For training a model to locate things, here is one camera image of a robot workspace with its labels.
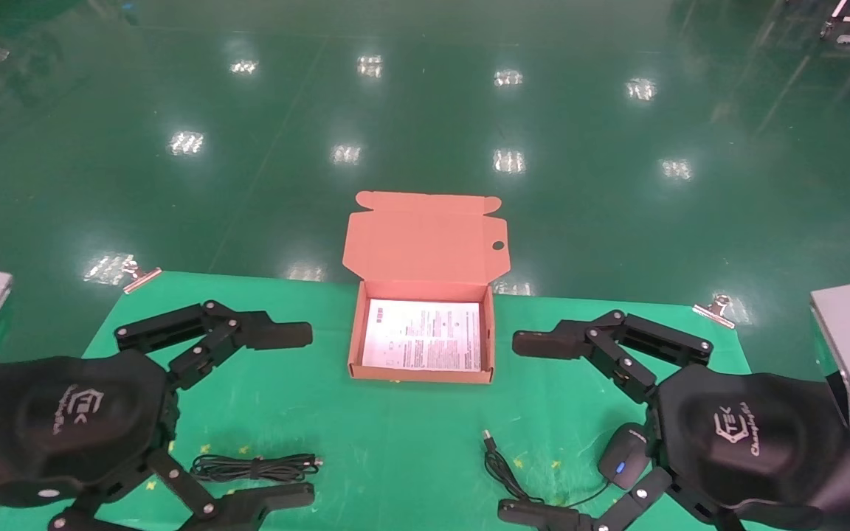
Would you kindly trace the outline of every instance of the binder clip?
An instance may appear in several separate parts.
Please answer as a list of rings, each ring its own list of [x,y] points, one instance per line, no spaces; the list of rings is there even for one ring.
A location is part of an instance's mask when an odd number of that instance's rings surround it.
[[[161,275],[162,269],[153,268],[149,271],[144,271],[139,268],[135,260],[128,260],[124,265],[124,273],[128,273],[133,277],[133,282],[124,286],[124,293],[129,295],[146,285],[147,282]]]
[[[734,329],[736,324],[723,316],[723,310],[730,305],[730,298],[726,295],[715,295],[714,302],[708,306],[694,305],[694,312],[698,315],[708,317],[712,322],[717,322],[730,330]]]

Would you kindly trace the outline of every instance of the computer mouse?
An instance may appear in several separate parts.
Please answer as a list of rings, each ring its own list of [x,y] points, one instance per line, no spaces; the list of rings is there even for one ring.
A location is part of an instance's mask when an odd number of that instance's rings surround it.
[[[646,456],[648,440],[641,426],[627,423],[618,427],[608,441],[605,452],[599,460],[599,473],[609,483],[624,490],[635,486],[641,473],[648,468],[651,460]]]

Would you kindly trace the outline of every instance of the green table mat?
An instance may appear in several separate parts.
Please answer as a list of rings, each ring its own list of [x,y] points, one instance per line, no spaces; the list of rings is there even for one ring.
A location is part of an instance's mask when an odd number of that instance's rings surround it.
[[[280,457],[309,451],[324,460],[313,477],[310,507],[274,512],[264,528],[281,530],[519,531],[497,518],[506,497],[483,470],[482,430],[530,494],[550,504],[588,497],[603,484],[595,468],[621,423],[644,420],[614,384],[584,361],[520,358],[514,330],[550,330],[560,319],[593,319],[620,308],[711,340],[711,366],[747,373],[736,333],[689,307],[604,300],[496,296],[497,370],[490,386],[352,380],[347,350],[355,285],[166,272],[122,296],[85,357],[116,352],[114,329],[157,313],[215,299],[236,310],[267,310],[278,322],[305,320],[314,343],[299,350],[242,350],[191,391],[173,456],[188,467],[210,451],[234,457]],[[153,354],[161,365],[184,346]],[[637,357],[663,378],[670,366]],[[210,486],[215,495],[247,481]],[[580,510],[600,515],[621,495],[610,487]],[[0,508],[0,530],[43,530],[67,501],[34,510]],[[152,479],[99,518],[146,531],[172,531],[188,510]],[[669,497],[631,531],[709,529]]]

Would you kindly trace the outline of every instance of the pink cardboard box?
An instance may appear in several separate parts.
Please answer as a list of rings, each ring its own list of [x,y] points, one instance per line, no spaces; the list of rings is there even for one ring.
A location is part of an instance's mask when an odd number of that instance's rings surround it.
[[[490,288],[510,270],[507,222],[487,214],[500,199],[476,195],[359,192],[343,265],[362,277],[350,340],[350,376],[373,380],[489,384],[494,377]],[[481,370],[385,369],[363,365],[369,299],[478,302]]]

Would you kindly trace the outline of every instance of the open box lid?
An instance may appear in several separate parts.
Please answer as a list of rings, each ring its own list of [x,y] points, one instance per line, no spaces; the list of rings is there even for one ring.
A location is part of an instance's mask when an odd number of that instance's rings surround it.
[[[510,270],[507,222],[479,195],[359,192],[343,265],[372,282],[488,285]]]

